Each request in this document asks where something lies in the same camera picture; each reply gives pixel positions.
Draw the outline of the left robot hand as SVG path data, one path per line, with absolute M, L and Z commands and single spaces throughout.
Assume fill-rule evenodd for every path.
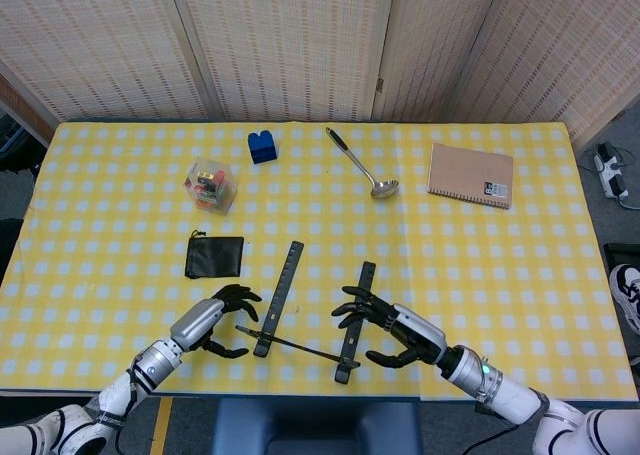
M 247 348 L 227 349 L 214 341 L 213 328 L 222 316 L 244 310 L 249 317 L 259 320 L 253 302 L 262 298 L 250 287 L 229 284 L 219 289 L 210 298 L 202 299 L 189 309 L 170 329 L 170 338 L 185 352 L 202 349 L 226 359 L 236 359 L 246 355 Z

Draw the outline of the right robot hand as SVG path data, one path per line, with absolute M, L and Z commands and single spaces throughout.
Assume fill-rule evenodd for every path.
M 444 332 L 437 326 L 401 305 L 387 303 L 369 290 L 356 286 L 343 286 L 342 291 L 355 299 L 335 308 L 331 315 L 344 315 L 338 327 L 348 328 L 356 322 L 367 320 L 388 332 L 405 350 L 397 355 L 385 355 L 368 350 L 366 357 L 384 368 L 399 369 L 421 361 L 437 365 L 448 348 Z

